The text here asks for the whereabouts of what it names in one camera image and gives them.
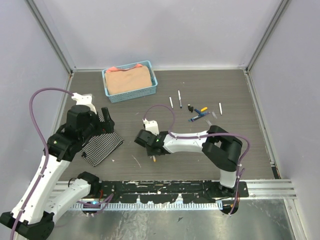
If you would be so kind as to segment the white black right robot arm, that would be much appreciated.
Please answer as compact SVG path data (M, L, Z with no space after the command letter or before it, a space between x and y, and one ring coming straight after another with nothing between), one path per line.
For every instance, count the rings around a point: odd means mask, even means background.
M229 133L217 125L196 133L161 131L155 134L142 129L134 142L145 148L149 156L180 152L205 155L219 169L219 189L228 198L237 196L242 175L241 162L251 147L248 138Z

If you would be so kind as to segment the white pen blue end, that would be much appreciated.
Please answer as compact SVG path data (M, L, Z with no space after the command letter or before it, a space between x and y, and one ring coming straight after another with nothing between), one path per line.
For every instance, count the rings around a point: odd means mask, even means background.
M181 98L181 92L179 89L177 90L177 94L178 94L179 108L182 109L183 108L182 98Z

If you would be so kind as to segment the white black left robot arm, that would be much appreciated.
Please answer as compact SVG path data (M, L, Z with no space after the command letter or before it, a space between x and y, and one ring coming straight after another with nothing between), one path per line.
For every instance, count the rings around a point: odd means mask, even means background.
M44 155L25 194L12 211L0 216L1 224L11 229L12 240L46 240L55 223L73 204L86 196L93 199L100 194L99 178L83 172L71 187L49 200L62 173L89 140L114 131L115 123L108 108L101 108L101 112L103 121L87 105L72 106L65 124L44 143Z

